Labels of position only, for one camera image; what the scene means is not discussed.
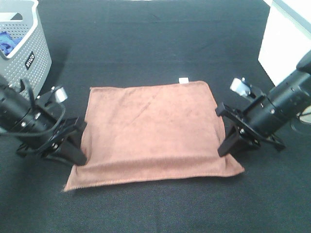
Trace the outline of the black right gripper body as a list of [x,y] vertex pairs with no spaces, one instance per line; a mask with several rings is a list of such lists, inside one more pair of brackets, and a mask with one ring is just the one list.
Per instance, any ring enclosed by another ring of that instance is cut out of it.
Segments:
[[240,128],[243,137],[241,150],[257,149],[263,141],[281,151],[285,145],[275,136],[275,132],[286,123],[285,102],[283,94],[270,93],[259,96],[243,111],[221,103],[215,112],[219,117],[229,118],[233,126]]

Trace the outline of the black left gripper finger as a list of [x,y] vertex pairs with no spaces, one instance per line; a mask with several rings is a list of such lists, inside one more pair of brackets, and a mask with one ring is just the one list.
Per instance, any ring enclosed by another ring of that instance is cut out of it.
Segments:
[[62,143],[64,158],[74,165],[83,166],[87,158],[81,150],[82,133],[76,132],[67,136]]
[[79,120],[74,126],[74,131],[70,134],[70,140],[75,146],[81,145],[82,135],[87,126],[84,120]]

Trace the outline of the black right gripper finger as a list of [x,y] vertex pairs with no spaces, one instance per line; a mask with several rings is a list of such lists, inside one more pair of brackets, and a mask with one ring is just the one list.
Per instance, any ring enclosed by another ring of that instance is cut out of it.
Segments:
[[232,125],[224,141],[218,147],[218,155],[223,157],[227,154],[237,153],[242,149],[242,143],[243,137],[240,134],[240,128]]

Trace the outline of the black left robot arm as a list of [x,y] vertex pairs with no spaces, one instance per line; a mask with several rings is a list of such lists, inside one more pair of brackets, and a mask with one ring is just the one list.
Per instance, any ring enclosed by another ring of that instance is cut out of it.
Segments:
[[39,155],[83,166],[87,158],[82,152],[81,138],[86,123],[81,117],[65,118],[63,102],[68,98],[62,86],[52,87],[34,96],[30,82],[20,81],[20,88],[0,86],[0,134],[17,138],[21,157]]

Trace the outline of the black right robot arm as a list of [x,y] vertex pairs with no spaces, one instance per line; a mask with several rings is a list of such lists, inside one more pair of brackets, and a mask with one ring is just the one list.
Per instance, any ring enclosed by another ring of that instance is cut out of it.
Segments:
[[257,149],[261,142],[272,144],[278,151],[283,150],[285,145],[275,132],[290,120],[302,116],[311,104],[311,54],[306,53],[296,69],[268,94],[244,78],[234,78],[230,89],[251,103],[244,110],[231,108],[223,102],[218,104],[216,115],[232,121],[218,147],[218,155],[223,157]]

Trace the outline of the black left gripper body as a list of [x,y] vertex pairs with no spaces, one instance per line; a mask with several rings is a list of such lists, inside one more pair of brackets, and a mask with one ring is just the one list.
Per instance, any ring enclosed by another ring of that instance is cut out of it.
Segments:
[[21,136],[18,139],[22,144],[17,154],[22,157],[40,155],[45,159],[72,164],[64,158],[62,143],[74,131],[79,117],[65,118],[63,102],[52,101],[52,90],[55,88],[36,99],[30,98],[30,111],[21,121],[25,128],[19,132]]

